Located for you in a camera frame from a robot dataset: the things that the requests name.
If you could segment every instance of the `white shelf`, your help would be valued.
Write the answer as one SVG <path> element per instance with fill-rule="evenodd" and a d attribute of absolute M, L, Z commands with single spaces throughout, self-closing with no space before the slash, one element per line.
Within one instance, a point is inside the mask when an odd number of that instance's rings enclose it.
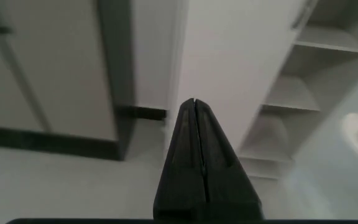
<path fill-rule="evenodd" d="M 284 172 L 276 162 L 240 159 L 240 163 L 249 177 L 279 179 Z"/>
<path fill-rule="evenodd" d="M 306 26 L 295 45 L 358 53 L 356 38 L 335 27 Z"/>
<path fill-rule="evenodd" d="M 268 106 L 319 111 L 312 94 L 299 77 L 279 76 L 264 103 Z"/>
<path fill-rule="evenodd" d="M 278 116 L 260 115 L 248 135 L 238 158 L 291 162 L 286 154 L 287 132 Z"/>

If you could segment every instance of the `open shelving unit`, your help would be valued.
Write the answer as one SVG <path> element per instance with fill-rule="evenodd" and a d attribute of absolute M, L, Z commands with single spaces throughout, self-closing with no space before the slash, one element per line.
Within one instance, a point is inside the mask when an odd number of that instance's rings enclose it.
<path fill-rule="evenodd" d="M 358 80 L 358 0 L 316 1 L 237 156 L 280 179 L 307 135 Z"/>

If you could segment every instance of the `white wall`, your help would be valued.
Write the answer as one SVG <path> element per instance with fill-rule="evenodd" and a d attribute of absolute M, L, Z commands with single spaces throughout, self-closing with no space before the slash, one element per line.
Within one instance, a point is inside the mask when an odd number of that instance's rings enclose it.
<path fill-rule="evenodd" d="M 137 106 L 168 109 L 176 0 L 132 0 Z"/>
<path fill-rule="evenodd" d="M 167 138 L 180 105 L 197 98 L 210 105 L 232 147 L 239 149 L 291 49 L 298 32 L 291 24 L 303 1 L 182 2 L 182 19 L 177 19 L 182 32 L 175 34 L 183 35 L 175 46 L 182 52 L 174 60 Z"/>

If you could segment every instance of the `black baseboard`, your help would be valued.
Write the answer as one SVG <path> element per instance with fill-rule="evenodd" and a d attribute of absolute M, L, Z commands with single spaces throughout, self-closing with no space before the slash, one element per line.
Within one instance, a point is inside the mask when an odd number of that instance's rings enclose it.
<path fill-rule="evenodd" d="M 116 141 L 0 128 L 0 146 L 122 161 Z"/>
<path fill-rule="evenodd" d="M 144 108 L 140 106 L 133 107 L 133 116 L 135 118 L 164 120 L 167 117 L 167 111 L 163 109 Z"/>

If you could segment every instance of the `gray floor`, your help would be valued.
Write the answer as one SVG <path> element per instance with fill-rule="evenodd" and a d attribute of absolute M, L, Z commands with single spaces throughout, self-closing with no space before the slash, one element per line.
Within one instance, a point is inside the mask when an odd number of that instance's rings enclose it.
<path fill-rule="evenodd" d="M 20 217 L 152 218 L 162 126 L 138 120 L 125 162 L 0 148 L 0 223 Z"/>

